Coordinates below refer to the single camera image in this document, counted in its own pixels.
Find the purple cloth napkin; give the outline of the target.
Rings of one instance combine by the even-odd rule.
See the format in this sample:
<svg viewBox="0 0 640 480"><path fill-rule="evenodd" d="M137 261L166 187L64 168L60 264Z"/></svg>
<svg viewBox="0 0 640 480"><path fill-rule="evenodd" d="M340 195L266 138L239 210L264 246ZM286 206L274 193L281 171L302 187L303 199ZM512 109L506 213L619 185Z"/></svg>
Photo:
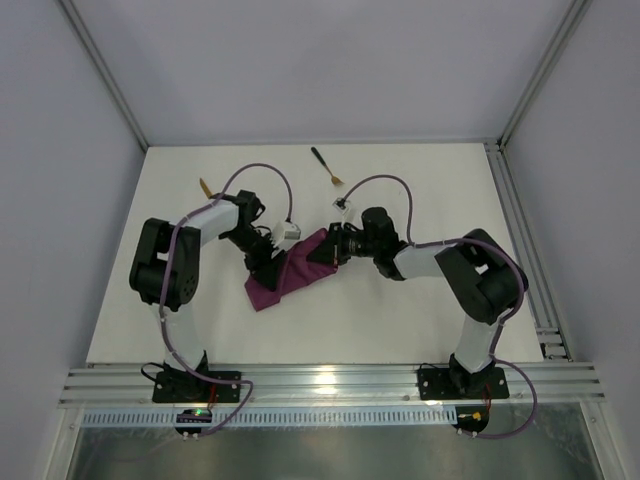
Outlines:
<svg viewBox="0 0 640 480"><path fill-rule="evenodd" d="M328 230L321 228L306 239L297 242L284 257L283 265L278 269L278 279L274 291L259 284L251 276L245 282L249 301L256 312L278 304L281 299L294 291L306 288L317 281L334 275L338 268L329 263L317 263L307 259L320 244L327 239Z"/></svg>

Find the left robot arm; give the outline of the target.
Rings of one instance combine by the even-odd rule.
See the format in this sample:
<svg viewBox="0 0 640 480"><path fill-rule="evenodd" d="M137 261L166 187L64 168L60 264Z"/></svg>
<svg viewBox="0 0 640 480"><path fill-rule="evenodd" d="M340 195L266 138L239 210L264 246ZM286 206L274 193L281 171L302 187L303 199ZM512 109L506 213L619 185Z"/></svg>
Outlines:
<svg viewBox="0 0 640 480"><path fill-rule="evenodd" d="M158 404L237 403L246 380L238 371L214 371L195 328L191 302L200 277L202 248L229 240L244 255L252 302L282 286L286 253L255 226L265 211L255 193L218 195L177 224L150 218L143 224L129 285L143 303L157 308L165 359L153 376Z"/></svg>

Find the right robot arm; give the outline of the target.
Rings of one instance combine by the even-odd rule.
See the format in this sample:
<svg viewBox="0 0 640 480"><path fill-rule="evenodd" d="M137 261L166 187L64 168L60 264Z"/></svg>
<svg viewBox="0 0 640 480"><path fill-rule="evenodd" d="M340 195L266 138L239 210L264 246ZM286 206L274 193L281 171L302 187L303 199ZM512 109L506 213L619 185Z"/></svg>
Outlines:
<svg viewBox="0 0 640 480"><path fill-rule="evenodd" d="M432 277L446 281L465 314L461 336L447 366L422 364L416 373L423 400L508 397L495 350L504 325L521 307L528 279L483 229L458 238L410 244L396 232L382 207L361 215L362 225L333 223L307 256L311 263L339 267L369 258L390 280Z"/></svg>

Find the left black controller board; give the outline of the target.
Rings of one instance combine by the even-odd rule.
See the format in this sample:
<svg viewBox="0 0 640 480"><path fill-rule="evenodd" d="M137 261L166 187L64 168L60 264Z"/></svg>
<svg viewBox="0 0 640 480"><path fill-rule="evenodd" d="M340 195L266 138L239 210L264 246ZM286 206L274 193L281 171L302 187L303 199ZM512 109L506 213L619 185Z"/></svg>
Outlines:
<svg viewBox="0 0 640 480"><path fill-rule="evenodd" d="M174 428L181 436L200 435L212 426L212 412L209 409L193 408L179 412L174 420Z"/></svg>

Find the black controller board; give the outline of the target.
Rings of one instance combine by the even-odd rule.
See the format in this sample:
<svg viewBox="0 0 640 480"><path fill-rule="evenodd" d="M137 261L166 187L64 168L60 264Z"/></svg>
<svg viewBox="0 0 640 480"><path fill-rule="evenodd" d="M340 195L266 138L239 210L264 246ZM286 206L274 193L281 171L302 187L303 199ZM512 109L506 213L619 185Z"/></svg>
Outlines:
<svg viewBox="0 0 640 480"><path fill-rule="evenodd" d="M453 424L458 434L479 436L488 426L490 414L477 408L460 408L456 410L456 420Z"/></svg>
<svg viewBox="0 0 640 480"><path fill-rule="evenodd" d="M181 436L200 435L212 426L212 412L209 409L193 408L179 412L174 420L174 428Z"/></svg>

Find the right black controller board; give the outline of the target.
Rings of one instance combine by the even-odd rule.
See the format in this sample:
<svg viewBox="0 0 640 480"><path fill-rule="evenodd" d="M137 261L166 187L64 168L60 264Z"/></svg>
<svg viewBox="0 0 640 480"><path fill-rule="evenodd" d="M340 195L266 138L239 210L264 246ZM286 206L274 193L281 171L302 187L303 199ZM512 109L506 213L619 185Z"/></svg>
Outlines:
<svg viewBox="0 0 640 480"><path fill-rule="evenodd" d="M477 408L460 408L456 410L456 420L453 424L458 434L479 436L488 426L490 414Z"/></svg>

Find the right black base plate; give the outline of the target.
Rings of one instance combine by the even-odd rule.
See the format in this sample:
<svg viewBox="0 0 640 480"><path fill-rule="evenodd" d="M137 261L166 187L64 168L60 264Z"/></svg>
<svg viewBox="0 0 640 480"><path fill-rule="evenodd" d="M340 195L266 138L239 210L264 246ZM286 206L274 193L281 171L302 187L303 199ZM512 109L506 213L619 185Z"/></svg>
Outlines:
<svg viewBox="0 0 640 480"><path fill-rule="evenodd" d="M417 369L416 378L421 400L503 400L510 397L505 372L494 364L473 374L462 367L423 364Z"/></svg>

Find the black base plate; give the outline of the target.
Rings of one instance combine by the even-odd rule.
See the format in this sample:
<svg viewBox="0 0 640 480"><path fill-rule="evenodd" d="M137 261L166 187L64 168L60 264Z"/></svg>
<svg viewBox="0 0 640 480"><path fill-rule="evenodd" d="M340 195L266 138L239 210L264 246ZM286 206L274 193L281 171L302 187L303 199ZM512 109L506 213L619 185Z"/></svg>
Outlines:
<svg viewBox="0 0 640 480"><path fill-rule="evenodd" d="M423 364L417 369L416 378L421 400L503 400L510 397L505 372L494 364L473 374L462 367Z"/></svg>
<svg viewBox="0 0 640 480"><path fill-rule="evenodd" d="M156 375L152 402L238 404L240 386L203 381L181 370L167 369Z"/></svg>

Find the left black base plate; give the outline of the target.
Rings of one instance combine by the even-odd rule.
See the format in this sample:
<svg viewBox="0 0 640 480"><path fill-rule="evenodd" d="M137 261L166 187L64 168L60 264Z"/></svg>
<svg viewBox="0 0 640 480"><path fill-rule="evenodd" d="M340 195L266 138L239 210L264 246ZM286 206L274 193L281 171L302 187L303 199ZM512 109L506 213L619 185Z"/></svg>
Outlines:
<svg viewBox="0 0 640 480"><path fill-rule="evenodd" d="M167 369L156 375L152 402L238 404L240 386L203 381L181 370Z"/></svg>

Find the front aluminium rail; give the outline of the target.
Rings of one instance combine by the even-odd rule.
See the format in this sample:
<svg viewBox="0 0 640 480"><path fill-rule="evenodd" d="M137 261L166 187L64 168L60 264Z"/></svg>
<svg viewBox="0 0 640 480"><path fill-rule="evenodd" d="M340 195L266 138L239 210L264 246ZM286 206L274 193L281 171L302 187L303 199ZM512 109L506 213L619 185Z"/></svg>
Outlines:
<svg viewBox="0 0 640 480"><path fill-rule="evenodd" d="M418 405L417 367L412 364L220 365L254 384L249 405L364 406ZM538 401L603 402L595 367L585 362L537 362L519 366ZM149 406L152 383L136 364L98 364L72 369L58 400L61 408Z"/></svg>

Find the aluminium rail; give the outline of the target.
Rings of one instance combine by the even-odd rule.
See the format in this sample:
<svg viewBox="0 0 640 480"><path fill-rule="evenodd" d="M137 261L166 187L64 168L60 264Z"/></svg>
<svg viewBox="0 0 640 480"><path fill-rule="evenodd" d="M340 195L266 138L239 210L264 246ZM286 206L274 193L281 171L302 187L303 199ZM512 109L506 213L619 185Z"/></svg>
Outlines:
<svg viewBox="0 0 640 480"><path fill-rule="evenodd" d="M538 341L545 361L572 362L561 316L544 275L533 235L516 184L500 145L486 142L484 149L513 244L515 256L529 281L527 293Z"/></svg>
<svg viewBox="0 0 640 480"><path fill-rule="evenodd" d="M254 384L249 405L364 406L418 405L417 367L412 364L220 365ZM585 362L537 362L519 366L538 401L603 402L595 367ZM58 400L61 408L149 406L152 383L136 364L98 364L72 369Z"/></svg>

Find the right side aluminium rail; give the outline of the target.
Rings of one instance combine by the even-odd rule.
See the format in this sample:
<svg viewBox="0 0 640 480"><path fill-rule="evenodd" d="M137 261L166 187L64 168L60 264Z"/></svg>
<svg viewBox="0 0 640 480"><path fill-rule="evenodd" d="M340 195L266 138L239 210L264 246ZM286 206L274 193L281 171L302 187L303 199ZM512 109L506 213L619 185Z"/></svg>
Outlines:
<svg viewBox="0 0 640 480"><path fill-rule="evenodd" d="M484 149L513 244L515 256L529 281L527 293L538 341L545 361L572 362L561 316L544 275L533 235L516 184L500 145L486 142Z"/></svg>

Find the left corner frame post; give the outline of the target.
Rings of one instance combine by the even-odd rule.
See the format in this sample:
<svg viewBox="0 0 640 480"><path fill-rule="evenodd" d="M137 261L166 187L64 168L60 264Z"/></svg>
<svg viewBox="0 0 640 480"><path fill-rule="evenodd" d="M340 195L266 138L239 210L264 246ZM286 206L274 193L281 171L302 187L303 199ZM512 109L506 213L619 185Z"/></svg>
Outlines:
<svg viewBox="0 0 640 480"><path fill-rule="evenodd" d="M140 149L143 152L147 152L150 147L150 143L136 119L129 102L118 85L115 76L108 66L98 44L94 40L93 35L82 18L80 10L76 6L75 2L71 0L55 0L54 3L59 8L71 32L81 45L81 48L85 52L99 81L106 90L122 120L125 122L128 130L135 138Z"/></svg>

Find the corner frame post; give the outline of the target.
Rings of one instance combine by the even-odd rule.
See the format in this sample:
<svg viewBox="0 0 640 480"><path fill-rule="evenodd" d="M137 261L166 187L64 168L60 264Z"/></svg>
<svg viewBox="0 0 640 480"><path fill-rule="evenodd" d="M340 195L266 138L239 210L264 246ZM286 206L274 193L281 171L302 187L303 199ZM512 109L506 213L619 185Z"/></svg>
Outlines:
<svg viewBox="0 0 640 480"><path fill-rule="evenodd" d="M108 66L98 44L94 40L93 35L82 18L80 10L76 6L75 2L71 0L55 0L54 3L59 8L71 32L81 45L81 48L85 52L99 81L106 90L122 120L125 122L128 130L135 138L140 149L143 152L147 152L150 147L150 143L136 119L129 102L118 85L115 76Z"/></svg>
<svg viewBox="0 0 640 480"><path fill-rule="evenodd" d="M572 0L569 2L565 13L545 47L541 58L539 59L516 103L516 106L514 107L514 110L509 116L500 137L497 140L497 145L501 150L504 150L507 147L513 136L516 134L518 128L547 83L592 3L592 0Z"/></svg>

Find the right corner frame post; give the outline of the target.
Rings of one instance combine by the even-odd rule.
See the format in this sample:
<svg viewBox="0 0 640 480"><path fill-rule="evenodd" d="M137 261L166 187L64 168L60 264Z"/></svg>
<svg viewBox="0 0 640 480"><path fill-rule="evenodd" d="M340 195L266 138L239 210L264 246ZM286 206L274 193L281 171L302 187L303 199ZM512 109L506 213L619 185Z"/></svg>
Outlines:
<svg viewBox="0 0 640 480"><path fill-rule="evenodd" d="M592 0L572 0L569 2L565 13L545 47L541 58L539 59L516 103L516 106L514 107L514 110L509 116L500 137L497 140L497 145L501 150L504 150L507 147L513 136L516 134L518 128L547 83L592 3Z"/></svg>

